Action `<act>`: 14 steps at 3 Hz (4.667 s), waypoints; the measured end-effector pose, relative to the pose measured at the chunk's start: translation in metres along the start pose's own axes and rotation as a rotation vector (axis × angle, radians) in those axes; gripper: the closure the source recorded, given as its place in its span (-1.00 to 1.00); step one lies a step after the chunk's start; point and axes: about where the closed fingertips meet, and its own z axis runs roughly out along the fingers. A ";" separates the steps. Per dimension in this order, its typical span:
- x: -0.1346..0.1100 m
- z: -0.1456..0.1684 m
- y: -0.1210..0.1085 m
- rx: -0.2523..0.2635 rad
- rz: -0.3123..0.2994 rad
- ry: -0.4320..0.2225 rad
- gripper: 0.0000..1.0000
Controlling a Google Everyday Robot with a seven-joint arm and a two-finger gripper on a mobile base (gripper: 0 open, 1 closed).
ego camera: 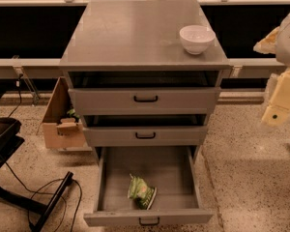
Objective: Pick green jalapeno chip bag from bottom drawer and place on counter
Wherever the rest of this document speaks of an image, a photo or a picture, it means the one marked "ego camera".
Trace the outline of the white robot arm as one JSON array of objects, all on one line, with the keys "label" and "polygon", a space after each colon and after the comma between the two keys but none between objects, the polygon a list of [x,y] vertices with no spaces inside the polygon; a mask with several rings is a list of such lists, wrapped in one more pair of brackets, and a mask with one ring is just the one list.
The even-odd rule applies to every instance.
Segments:
[{"label": "white robot arm", "polygon": [[253,50],[263,54],[274,54],[287,70],[276,80],[276,86],[262,116],[262,122],[269,126],[279,126],[290,115],[290,13],[280,25],[258,42]]}]

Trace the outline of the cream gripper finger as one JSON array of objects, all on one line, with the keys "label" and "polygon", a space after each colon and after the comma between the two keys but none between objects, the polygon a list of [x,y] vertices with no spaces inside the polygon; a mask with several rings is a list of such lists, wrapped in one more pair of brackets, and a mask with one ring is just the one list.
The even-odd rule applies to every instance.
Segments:
[{"label": "cream gripper finger", "polygon": [[282,125],[289,117],[289,113],[276,106],[269,105],[262,116],[261,121],[271,127]]}]

